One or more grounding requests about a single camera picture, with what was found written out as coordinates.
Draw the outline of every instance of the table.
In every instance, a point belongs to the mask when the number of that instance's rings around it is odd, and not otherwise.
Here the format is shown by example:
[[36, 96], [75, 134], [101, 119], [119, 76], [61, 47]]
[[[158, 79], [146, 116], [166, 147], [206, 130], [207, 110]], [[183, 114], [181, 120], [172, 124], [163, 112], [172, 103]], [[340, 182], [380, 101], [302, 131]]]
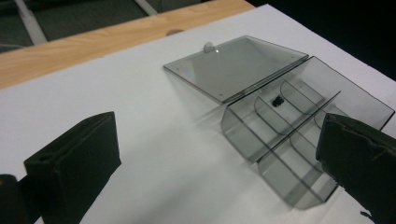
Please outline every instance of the table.
[[0, 89], [253, 8], [244, 0], [211, 1], [0, 54]]
[[[79, 121], [115, 111], [122, 166], [81, 223], [372, 223], [342, 189], [327, 203], [286, 206], [225, 139], [224, 106], [163, 65], [251, 35], [319, 57], [396, 108], [396, 83], [271, 6], [215, 21], [0, 90], [0, 170]], [[396, 119], [384, 132], [396, 136]]]

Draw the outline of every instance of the transparent plastic box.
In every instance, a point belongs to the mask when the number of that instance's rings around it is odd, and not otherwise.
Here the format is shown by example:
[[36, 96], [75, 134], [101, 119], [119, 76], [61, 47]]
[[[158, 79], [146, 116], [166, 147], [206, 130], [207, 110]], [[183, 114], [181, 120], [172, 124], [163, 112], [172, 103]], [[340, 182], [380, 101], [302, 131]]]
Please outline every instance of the transparent plastic box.
[[324, 116], [381, 130], [394, 110], [316, 57], [243, 36], [169, 63], [166, 69], [227, 104], [221, 129], [289, 205], [325, 203], [337, 188], [316, 149]]

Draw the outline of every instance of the open lid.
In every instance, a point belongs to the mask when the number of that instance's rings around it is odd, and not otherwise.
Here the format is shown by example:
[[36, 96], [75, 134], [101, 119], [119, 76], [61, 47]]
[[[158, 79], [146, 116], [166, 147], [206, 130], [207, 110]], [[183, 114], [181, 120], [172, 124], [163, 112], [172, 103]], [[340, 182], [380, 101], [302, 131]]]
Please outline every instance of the open lid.
[[234, 101], [301, 63], [307, 54], [250, 36], [213, 46], [164, 67], [222, 104]]

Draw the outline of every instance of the wooden table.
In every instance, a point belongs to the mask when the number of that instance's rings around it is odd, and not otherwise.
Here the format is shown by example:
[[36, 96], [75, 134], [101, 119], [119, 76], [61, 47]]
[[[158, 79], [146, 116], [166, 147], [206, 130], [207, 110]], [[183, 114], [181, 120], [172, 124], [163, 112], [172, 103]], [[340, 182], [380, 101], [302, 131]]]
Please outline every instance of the wooden table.
[[0, 89], [253, 8], [244, 0], [210, 1], [7, 52], [0, 55]]

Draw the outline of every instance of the small black insect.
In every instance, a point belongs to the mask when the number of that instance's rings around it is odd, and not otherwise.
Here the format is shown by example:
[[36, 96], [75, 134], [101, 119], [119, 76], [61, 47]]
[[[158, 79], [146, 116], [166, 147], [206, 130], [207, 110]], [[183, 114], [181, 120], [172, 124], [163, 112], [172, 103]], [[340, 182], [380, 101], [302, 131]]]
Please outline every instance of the small black insect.
[[273, 101], [273, 106], [274, 107], [278, 107], [280, 105], [282, 105], [285, 102], [285, 100], [283, 99], [283, 97], [281, 95], [278, 95], [275, 100]]

